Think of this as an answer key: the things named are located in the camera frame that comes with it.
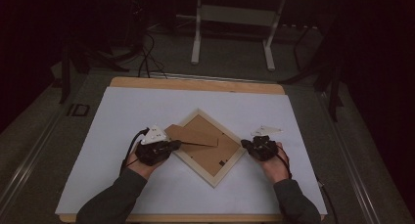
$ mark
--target hand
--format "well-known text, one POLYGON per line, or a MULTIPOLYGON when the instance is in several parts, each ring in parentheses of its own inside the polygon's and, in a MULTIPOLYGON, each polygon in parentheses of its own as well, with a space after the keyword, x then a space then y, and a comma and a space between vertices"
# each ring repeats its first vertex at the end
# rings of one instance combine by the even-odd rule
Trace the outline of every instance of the hand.
MULTIPOLYGON (((288 164, 288 157, 286 153, 282 150, 283 145, 278 142, 277 146, 279 147, 278 155, 288 164)), ((283 161, 278 157, 273 157, 267 161, 256 161, 259 163, 266 175, 266 177, 272 182, 277 183, 284 179, 288 179, 289 171, 287 170, 286 166, 284 165, 283 161)))
POLYGON ((149 166, 145 163, 142 163, 142 162, 140 162, 140 160, 138 160, 138 157, 135 155, 135 151, 137 150, 137 146, 138 146, 138 143, 135 146, 133 152, 128 157, 127 164, 129 164, 129 165, 127 167, 129 169, 133 170, 134 172, 140 174, 146 180, 149 180, 150 175, 153 173, 153 171, 156 170, 156 168, 158 168, 160 165, 162 165, 165 162, 165 160, 160 161, 160 162, 156 163, 153 166, 149 166))

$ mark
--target wooden picture frame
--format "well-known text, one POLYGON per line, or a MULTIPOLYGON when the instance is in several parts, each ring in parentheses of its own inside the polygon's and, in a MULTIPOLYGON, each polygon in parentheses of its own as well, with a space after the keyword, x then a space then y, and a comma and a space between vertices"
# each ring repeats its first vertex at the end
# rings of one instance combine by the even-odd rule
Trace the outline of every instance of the wooden picture frame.
POLYGON ((213 188, 246 151, 241 146, 241 139, 238 136, 200 109, 189 114, 177 125, 204 131, 219 138, 218 147, 183 144, 174 152, 213 188))

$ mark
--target gray floor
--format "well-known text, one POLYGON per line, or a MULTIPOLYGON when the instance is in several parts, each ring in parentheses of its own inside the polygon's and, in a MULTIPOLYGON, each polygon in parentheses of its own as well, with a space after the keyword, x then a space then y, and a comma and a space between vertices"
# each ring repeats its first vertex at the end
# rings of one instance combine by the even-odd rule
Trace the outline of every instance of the gray floor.
MULTIPOLYGON (((168 78, 232 78, 256 82, 273 82, 298 73, 292 48, 300 36, 294 28, 278 30, 272 45, 277 70, 269 72, 260 39, 229 34, 228 39, 204 30, 201 59, 190 64, 192 32, 181 26, 175 35, 151 32, 155 38, 154 59, 161 62, 168 78)), ((299 47, 301 64, 311 57, 320 40, 313 30, 299 47)), ((9 196, 8 208, 2 209, 1 223, 61 223, 54 214, 71 168, 82 147, 94 113, 105 88, 114 76, 136 76, 142 57, 123 62, 128 73, 116 73, 99 67, 88 75, 76 74, 73 89, 65 105, 59 104, 60 89, 45 92, 0 135, 0 189, 5 191, 16 169, 32 148, 44 145, 38 160, 24 178, 24 186, 9 196), (90 105, 86 117, 66 116, 70 104, 90 105)), ((157 69, 150 62, 150 69, 157 69)), ((163 77, 152 72, 151 77, 163 77)), ((346 86, 340 97, 339 122, 328 116, 325 93, 314 92, 315 76, 291 86, 284 86, 290 97, 300 131, 316 174, 325 184, 339 223, 414 223, 390 175, 385 169, 370 134, 362 121, 346 86)), ((329 215, 323 223, 335 223, 334 213, 323 196, 329 215)))

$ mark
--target gray sleeve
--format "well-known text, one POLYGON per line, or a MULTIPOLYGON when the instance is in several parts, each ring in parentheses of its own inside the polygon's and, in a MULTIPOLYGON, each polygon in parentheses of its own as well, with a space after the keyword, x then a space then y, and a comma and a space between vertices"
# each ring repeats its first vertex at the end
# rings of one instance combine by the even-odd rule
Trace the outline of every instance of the gray sleeve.
POLYGON ((296 180, 286 179, 274 184, 281 211, 289 223, 321 223, 316 206, 302 194, 296 180))
POLYGON ((81 208, 76 223, 124 223, 146 184, 145 178, 126 168, 112 186, 81 208))

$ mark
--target wire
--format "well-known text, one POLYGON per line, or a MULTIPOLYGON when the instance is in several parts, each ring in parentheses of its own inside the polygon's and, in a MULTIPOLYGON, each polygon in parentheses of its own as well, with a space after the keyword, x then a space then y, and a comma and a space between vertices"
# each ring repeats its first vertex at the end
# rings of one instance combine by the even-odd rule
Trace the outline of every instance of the wire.
POLYGON ((334 216, 334 218, 335 218, 335 222, 336 222, 337 224, 339 224, 339 219, 338 219, 338 216, 337 216, 337 213, 336 213, 335 207, 333 206, 332 199, 330 199, 329 193, 326 191, 326 188, 324 187, 324 184, 320 181, 320 179, 318 178, 318 176, 317 176, 315 173, 314 173, 314 175, 315 175, 315 178, 317 179, 317 182, 318 182, 319 184, 321 184, 320 188, 321 188, 321 190, 323 190, 323 193, 324 193, 324 195, 326 196, 327 201, 328 201, 328 202, 329 202, 329 204, 330 204, 330 207, 332 208, 332 212, 333 212, 333 216, 334 216))
POLYGON ((129 158, 129 155, 131 154, 131 150, 132 150, 132 147, 134 147, 134 144, 135 144, 135 141, 137 140, 137 138, 140 136, 140 135, 145 135, 145 134, 147 134, 148 132, 149 132, 149 128, 146 128, 146 129, 143 129, 143 130, 141 130, 140 132, 138 132, 135 136, 134 136, 134 138, 132 139, 132 141, 131 141, 131 144, 130 144, 130 146, 129 146, 129 148, 128 148, 128 151, 127 151, 127 154, 125 155, 125 159, 122 161, 122 164, 121 164, 121 170, 120 170, 120 172, 119 172, 119 174, 122 172, 122 170, 125 168, 125 167, 127 167, 128 165, 130 165, 131 163, 133 163, 133 162, 135 162, 135 161, 137 161, 137 159, 136 160, 134 160, 134 161, 132 161, 132 162, 130 162, 130 163, 128 163, 127 164, 127 162, 128 162, 128 158, 129 158))
POLYGON ((288 156, 287 156, 287 154, 286 154, 286 152, 282 149, 282 148, 280 148, 280 147, 278 147, 278 146, 276 146, 277 148, 279 148, 281 151, 283 151, 283 153, 285 154, 285 156, 287 157, 287 161, 285 161, 280 155, 278 155, 278 153, 274 153, 274 151, 272 150, 272 149, 270 149, 268 146, 266 146, 265 144, 263 145, 263 147, 265 148, 265 149, 267 149, 271 154, 273 154, 273 155, 275 155, 276 157, 278 157, 282 162, 283 162, 283 164, 284 164, 284 166, 286 167, 286 169, 287 169, 287 171, 288 171, 288 176, 289 176, 289 178, 290 179, 292 179, 293 178, 293 174, 291 173, 291 170, 290 170, 290 159, 288 158, 288 156))
POLYGON ((150 35, 149 33, 146 33, 145 34, 146 36, 148 36, 148 37, 150 37, 150 39, 151 39, 151 41, 152 41, 152 43, 151 43, 151 47, 150 47, 150 49, 147 49, 146 47, 144 47, 143 48, 143 55, 144 55, 144 59, 143 59, 143 61, 141 62, 141 64, 140 64, 140 66, 139 66, 139 68, 138 68, 138 77, 140 77, 140 75, 141 75, 141 71, 142 71, 142 69, 143 69, 143 66, 145 65, 146 66, 146 72, 147 72, 147 76, 150 78, 151 76, 150 76, 150 73, 151 72, 161 72, 163 75, 164 75, 164 77, 167 79, 167 75, 165 74, 165 72, 163 71, 163 69, 164 69, 164 64, 162 63, 162 62, 159 62, 159 61, 156 61, 156 59, 154 58, 154 56, 151 54, 152 53, 152 51, 153 51, 153 49, 154 49, 154 47, 155 47, 155 39, 154 39, 154 37, 152 36, 152 35, 150 35), (150 70, 150 67, 149 67, 149 59, 151 60, 151 61, 153 61, 153 64, 157 67, 157 69, 156 70, 150 70))
POLYGON ((136 162, 138 160, 138 158, 132 160, 131 162, 129 162, 125 167, 128 167, 129 165, 133 164, 134 162, 136 162))

